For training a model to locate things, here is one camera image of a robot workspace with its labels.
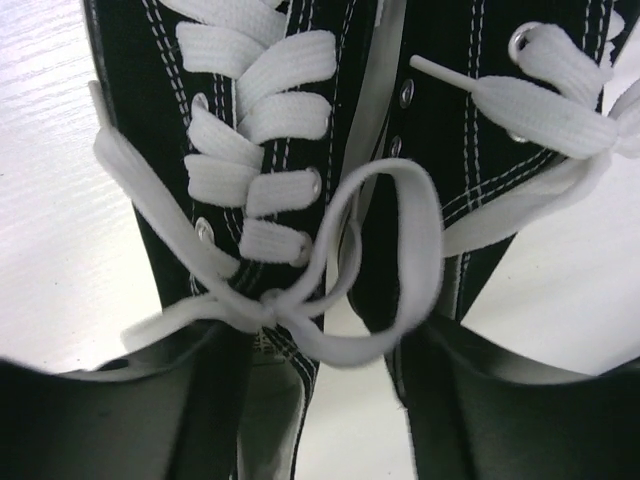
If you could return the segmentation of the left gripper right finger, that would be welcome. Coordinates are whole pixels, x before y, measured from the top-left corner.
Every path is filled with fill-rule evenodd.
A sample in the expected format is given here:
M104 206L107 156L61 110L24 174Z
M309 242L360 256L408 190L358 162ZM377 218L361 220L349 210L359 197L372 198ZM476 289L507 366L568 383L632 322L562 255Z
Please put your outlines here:
M639 362L585 376L438 314L394 353L420 479L636 479Z

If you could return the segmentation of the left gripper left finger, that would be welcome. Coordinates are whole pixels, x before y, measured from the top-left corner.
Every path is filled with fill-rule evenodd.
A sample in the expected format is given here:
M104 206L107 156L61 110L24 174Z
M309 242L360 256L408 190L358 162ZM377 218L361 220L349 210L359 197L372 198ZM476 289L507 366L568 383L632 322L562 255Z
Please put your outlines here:
M200 323L96 371L1 364L5 479L227 479L249 335Z

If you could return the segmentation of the black white sneaker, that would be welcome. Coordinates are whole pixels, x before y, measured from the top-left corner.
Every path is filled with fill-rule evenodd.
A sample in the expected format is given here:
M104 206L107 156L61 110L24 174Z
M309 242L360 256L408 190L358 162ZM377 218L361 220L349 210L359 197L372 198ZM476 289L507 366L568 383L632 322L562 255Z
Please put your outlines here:
M529 21L563 28L588 57L617 58L639 19L635 1L398 1L403 29L385 150L431 175L447 225L492 204L556 163L556 154L512 140L471 97L411 71L418 54L479 78L513 75L507 54ZM438 308L500 346L597 375L639 354L639 230L615 168L584 205L446 262Z
M162 312L134 359L194 361L195 479L291 479L319 364L280 318L328 249L375 1L88 1L99 162L131 199Z

